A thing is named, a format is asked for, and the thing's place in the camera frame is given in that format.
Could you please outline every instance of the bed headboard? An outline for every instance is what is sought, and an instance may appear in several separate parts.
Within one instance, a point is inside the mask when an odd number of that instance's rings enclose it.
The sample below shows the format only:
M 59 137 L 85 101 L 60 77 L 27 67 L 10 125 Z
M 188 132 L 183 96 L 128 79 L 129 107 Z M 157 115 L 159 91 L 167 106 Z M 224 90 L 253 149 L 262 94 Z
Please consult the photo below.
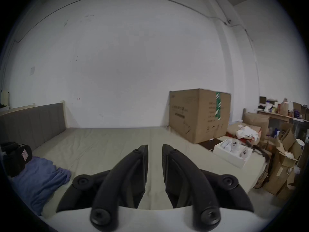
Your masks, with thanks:
M 17 110 L 0 116 L 0 143 L 16 141 L 32 150 L 66 129 L 63 103 Z

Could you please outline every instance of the blue towel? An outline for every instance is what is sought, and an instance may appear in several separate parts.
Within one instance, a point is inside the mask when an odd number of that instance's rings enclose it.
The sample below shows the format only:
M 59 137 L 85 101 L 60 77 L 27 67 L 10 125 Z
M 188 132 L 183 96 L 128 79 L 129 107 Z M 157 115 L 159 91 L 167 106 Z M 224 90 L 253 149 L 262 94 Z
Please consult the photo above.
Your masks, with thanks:
M 13 178 L 15 189 L 26 205 L 38 216 L 49 197 L 70 180 L 71 172 L 57 168 L 45 158 L 33 157 L 25 169 Z

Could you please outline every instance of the white wall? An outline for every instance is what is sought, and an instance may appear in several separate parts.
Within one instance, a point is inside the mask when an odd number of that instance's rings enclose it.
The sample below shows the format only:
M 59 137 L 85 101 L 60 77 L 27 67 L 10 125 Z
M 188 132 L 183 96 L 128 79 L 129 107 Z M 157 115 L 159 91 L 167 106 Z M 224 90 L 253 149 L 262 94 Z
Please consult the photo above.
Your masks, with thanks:
M 71 1 L 43 4 L 17 39 Z M 177 1 L 209 13 L 203 0 Z M 212 20 L 164 0 L 83 0 L 13 46 L 4 88 L 11 107 L 65 100 L 68 126 L 138 127 L 168 123 L 169 91 L 231 92 L 226 78 Z
M 65 100 L 70 127 L 142 127 L 168 124 L 171 90 L 231 93 L 230 120 L 254 112 L 259 93 L 309 103 L 305 49 L 273 0 L 173 0 L 243 24 L 259 75 L 239 26 L 166 0 L 75 1 L 37 1 L 14 32 L 1 66 L 11 107 Z
M 253 40 L 260 95 L 309 104 L 307 51 L 288 14 L 276 0 L 247 0 L 235 9 Z

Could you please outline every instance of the mattress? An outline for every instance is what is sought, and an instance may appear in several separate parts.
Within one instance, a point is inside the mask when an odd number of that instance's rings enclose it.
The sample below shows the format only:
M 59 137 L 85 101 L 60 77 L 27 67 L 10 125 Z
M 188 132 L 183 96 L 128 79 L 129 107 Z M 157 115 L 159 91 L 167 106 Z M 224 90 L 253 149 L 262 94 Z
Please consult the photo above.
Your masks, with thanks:
M 112 169 L 128 153 L 141 145 L 149 147 L 149 166 L 146 192 L 139 209 L 172 209 L 162 172 L 162 144 L 171 145 L 189 157 L 200 169 L 216 174 L 232 174 L 246 192 L 254 186 L 265 168 L 265 159 L 253 153 L 239 169 L 200 145 L 194 145 L 170 128 L 67 128 L 33 151 L 34 156 L 54 162 L 57 167 L 69 169 L 71 180 L 58 188 L 43 208 L 42 215 L 52 217 L 72 180 L 80 174 L 93 175 Z

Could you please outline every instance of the green tape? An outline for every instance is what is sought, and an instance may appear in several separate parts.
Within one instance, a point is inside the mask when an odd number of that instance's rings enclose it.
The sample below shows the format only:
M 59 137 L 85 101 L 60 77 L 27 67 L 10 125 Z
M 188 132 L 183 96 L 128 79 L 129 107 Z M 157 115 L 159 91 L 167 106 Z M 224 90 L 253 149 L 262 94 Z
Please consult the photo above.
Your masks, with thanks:
M 221 119 L 221 95 L 219 92 L 216 93 L 216 116 L 218 120 Z

